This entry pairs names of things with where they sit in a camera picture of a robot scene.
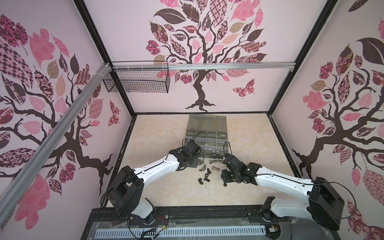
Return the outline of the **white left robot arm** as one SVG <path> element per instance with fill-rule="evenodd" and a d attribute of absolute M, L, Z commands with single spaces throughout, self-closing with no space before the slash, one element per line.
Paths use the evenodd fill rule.
<path fill-rule="evenodd" d="M 125 166 L 106 190 L 105 197 L 121 218 L 137 216 L 151 223 L 156 210 L 150 201 L 141 199 L 145 187 L 167 174 L 190 167 L 198 160 L 201 151 L 195 141 L 189 140 L 184 146 L 170 150 L 163 158 L 149 165 L 136 169 Z"/>

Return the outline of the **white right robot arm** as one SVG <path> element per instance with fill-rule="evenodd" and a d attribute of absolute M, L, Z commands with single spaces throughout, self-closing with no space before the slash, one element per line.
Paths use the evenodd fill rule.
<path fill-rule="evenodd" d="M 292 199 L 267 197 L 260 214 L 267 222 L 285 217 L 313 220 L 331 231 L 340 229 L 345 201 L 326 179 L 302 179 L 272 171 L 260 164 L 245 165 L 231 154 L 224 156 L 224 184 L 244 183 L 268 187 L 292 196 Z"/>

